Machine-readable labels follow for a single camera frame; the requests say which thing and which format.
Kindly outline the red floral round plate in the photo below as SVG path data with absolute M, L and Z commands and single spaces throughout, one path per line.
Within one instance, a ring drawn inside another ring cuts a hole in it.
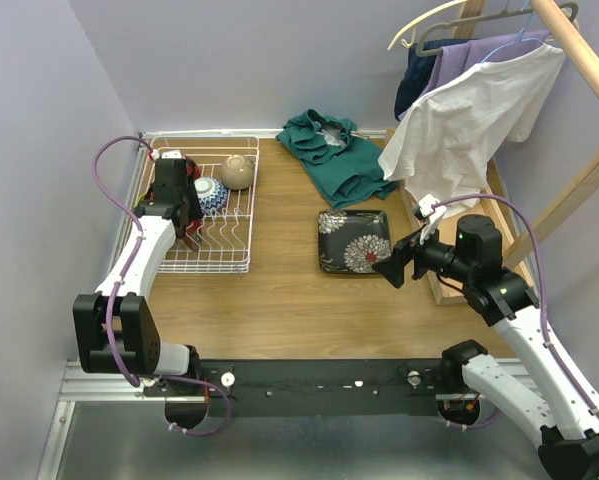
M 193 221 L 191 221 L 186 229 L 185 229 L 185 233 L 184 236 L 182 237 L 182 241 L 184 243 L 184 245 L 193 252 L 196 252 L 199 250 L 201 243 L 202 243 L 202 238 L 201 238 L 201 227 L 203 225 L 203 219 L 195 219 Z

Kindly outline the black square floral plate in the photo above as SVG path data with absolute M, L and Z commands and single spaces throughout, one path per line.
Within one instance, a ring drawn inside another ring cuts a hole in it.
M 323 272 L 373 274 L 390 257 L 387 214 L 382 210 L 323 210 L 318 215 L 318 261 Z

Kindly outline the orange round plate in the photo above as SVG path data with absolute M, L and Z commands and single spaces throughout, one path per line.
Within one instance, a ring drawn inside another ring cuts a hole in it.
M 137 202 L 135 203 L 134 209 L 139 208 L 139 206 L 146 200 L 146 199 L 151 199 L 152 198 L 152 193 L 151 192 L 146 192 L 145 194 L 142 194 L 139 196 Z

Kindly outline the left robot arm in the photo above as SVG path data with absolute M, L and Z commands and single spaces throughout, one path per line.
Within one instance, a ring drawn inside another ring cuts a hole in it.
M 181 154 L 156 160 L 154 181 L 131 212 L 131 233 L 117 262 L 95 293 L 75 299 L 73 320 L 85 372 L 122 373 L 133 385 L 140 376 L 166 376 L 180 395 L 199 387 L 196 348 L 162 341 L 148 307 L 166 253 L 201 218 L 194 172 L 194 162 Z

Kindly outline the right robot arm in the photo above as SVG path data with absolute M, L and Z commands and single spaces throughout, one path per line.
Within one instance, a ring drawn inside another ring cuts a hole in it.
M 599 393 L 542 321 L 534 289 L 503 267 L 502 235 L 493 221 L 461 217 L 452 245 L 422 227 L 397 242 L 373 269 L 399 288 L 407 264 L 414 278 L 433 272 L 461 283 L 468 305 L 506 340 L 536 388 L 503 371 L 474 340 L 443 352 L 441 384 L 484 395 L 528 436 L 551 478 L 598 479 Z

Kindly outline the red bowl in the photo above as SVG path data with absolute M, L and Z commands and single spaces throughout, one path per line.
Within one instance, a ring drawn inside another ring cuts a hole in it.
M 198 167 L 197 163 L 191 158 L 185 158 L 186 164 L 186 173 L 187 179 L 189 182 L 194 182 L 196 179 L 202 176 L 201 169 Z

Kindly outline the blue white patterned bowl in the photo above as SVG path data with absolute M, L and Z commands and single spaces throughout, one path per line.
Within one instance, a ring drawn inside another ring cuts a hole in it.
M 194 181 L 197 197 L 206 216 L 220 214 L 228 201 L 228 189 L 214 177 L 200 177 Z

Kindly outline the beige ceramic bowl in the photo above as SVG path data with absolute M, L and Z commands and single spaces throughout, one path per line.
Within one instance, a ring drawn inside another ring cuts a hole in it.
M 220 180 L 230 190 L 250 188 L 255 180 L 255 161 L 250 156 L 235 154 L 223 161 Z

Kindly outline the white t-shirt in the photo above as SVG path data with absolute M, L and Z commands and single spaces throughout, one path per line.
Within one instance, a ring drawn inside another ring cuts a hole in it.
M 503 62 L 471 66 L 417 99 L 381 153 L 387 181 L 415 200 L 453 199 L 447 214 L 473 208 L 487 187 L 487 165 L 504 141 L 528 139 L 565 59 L 543 44 Z

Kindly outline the purple shirt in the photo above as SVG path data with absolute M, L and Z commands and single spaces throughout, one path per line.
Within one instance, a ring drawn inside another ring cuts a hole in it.
M 520 140 L 534 127 L 543 103 L 563 63 L 563 51 L 544 42 L 545 31 L 532 32 L 481 60 L 514 35 L 467 40 L 470 46 L 465 71 L 455 79 L 421 95 L 401 120 L 413 125 L 446 122 L 451 127 L 468 125 L 507 133 L 517 131 Z

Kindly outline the cream clothes hanger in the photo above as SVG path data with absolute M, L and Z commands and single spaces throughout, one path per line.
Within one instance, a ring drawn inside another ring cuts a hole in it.
M 403 48 L 406 49 L 411 48 L 416 43 L 418 36 L 417 29 L 420 24 L 426 22 L 428 19 L 441 12 L 445 12 L 446 10 L 453 9 L 460 5 L 464 5 L 465 3 L 467 3 L 467 0 L 448 1 L 419 15 L 418 17 L 414 18 L 409 23 L 407 23 L 394 35 L 394 37 L 386 47 L 386 50 L 391 51 L 397 45 L 401 45 Z

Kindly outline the light blue clothes hanger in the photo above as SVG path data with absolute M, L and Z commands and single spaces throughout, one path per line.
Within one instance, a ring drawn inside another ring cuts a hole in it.
M 502 44 L 500 46 L 498 46 L 497 48 L 495 48 L 494 50 L 492 50 L 488 55 L 486 55 L 482 60 L 481 60 L 481 64 L 487 62 L 492 56 L 496 55 L 499 51 L 504 50 L 510 46 L 515 45 L 516 43 L 520 43 L 520 42 L 524 42 L 523 36 L 527 30 L 527 28 L 529 27 L 532 18 L 534 17 L 535 12 L 531 11 L 529 13 L 529 17 L 526 20 L 526 22 L 524 23 L 523 27 L 518 31 L 518 33 L 515 35 L 514 39 L 511 42 L 508 42 L 506 44 Z

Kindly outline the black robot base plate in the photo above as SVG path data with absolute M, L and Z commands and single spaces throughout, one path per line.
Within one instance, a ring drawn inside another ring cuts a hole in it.
M 204 360 L 203 385 L 146 382 L 148 397 L 193 419 L 397 415 L 476 423 L 483 396 L 442 375 L 440 360 Z

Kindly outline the aluminium table rail frame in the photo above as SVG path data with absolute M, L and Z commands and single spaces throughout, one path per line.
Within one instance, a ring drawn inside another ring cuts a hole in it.
M 187 153 L 148 148 L 152 180 L 129 210 L 131 234 L 111 272 L 92 294 L 77 296 L 73 320 L 82 369 L 121 374 L 165 400 L 168 426 L 201 434 L 209 416 L 383 415 L 440 411 L 444 394 L 473 393 L 491 401 L 535 443 L 554 479 L 599 476 L 599 427 L 545 319 L 544 304 L 523 277 L 503 264 L 503 237 L 491 218 L 462 216 L 453 244 L 439 239 L 436 199 L 421 201 L 419 229 L 389 243 L 370 266 L 395 288 L 433 273 L 461 286 L 469 306 L 506 337 L 534 381 L 533 388 L 502 371 L 474 340 L 437 359 L 202 360 L 195 347 L 164 342 L 148 306 L 154 278 L 180 238 L 200 234 L 234 206 L 230 189 Z

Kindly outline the wooden clothes rack frame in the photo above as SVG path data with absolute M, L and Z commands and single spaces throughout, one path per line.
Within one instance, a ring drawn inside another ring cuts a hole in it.
M 499 173 L 511 199 L 538 217 L 599 153 L 599 99 L 566 62 L 529 140 L 502 148 Z M 554 310 L 599 309 L 599 187 L 542 243 Z

